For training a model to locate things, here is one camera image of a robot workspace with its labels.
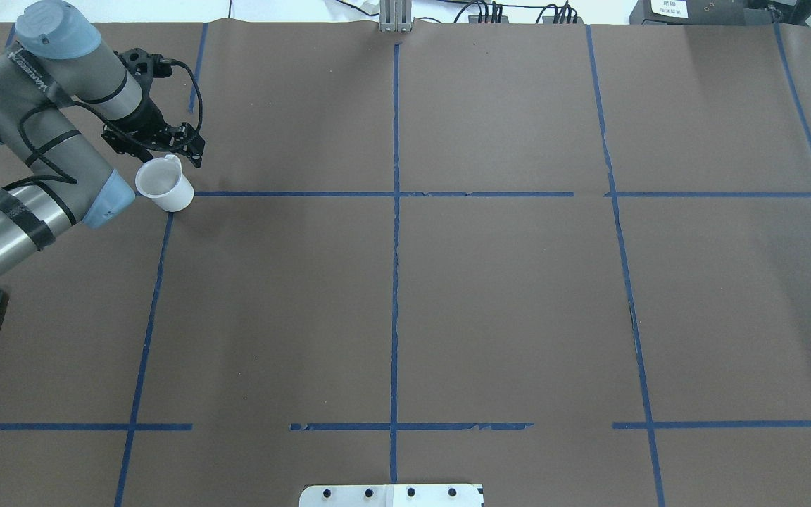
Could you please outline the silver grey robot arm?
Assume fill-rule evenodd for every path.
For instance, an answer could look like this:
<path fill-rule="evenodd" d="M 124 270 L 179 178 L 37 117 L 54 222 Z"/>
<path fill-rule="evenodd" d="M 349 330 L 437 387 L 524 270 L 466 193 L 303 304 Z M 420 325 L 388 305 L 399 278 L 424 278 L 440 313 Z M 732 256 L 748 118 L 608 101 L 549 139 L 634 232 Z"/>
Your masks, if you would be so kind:
<path fill-rule="evenodd" d="M 74 225 L 102 227 L 135 200 L 64 109 L 92 113 L 117 154 L 142 163 L 173 154 L 201 166 L 203 116 L 195 125 L 170 125 L 149 96 L 152 82 L 176 67 L 186 64 L 139 48 L 117 54 L 68 2 L 25 9 L 0 55 L 0 146 L 32 174 L 0 187 L 0 276 Z"/>

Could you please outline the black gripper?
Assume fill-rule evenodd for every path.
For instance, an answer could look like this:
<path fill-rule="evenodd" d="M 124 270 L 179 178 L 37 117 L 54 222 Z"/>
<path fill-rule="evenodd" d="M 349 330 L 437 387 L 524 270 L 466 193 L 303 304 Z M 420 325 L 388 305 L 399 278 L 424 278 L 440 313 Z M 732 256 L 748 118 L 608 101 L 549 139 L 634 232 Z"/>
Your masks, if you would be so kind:
<path fill-rule="evenodd" d="M 206 142 L 198 129 L 183 122 L 168 124 L 152 99 L 145 99 L 138 109 L 126 118 L 104 125 L 101 137 L 117 154 L 133 157 L 152 157 L 151 152 L 169 153 L 186 157 L 199 169 L 203 163 Z"/>

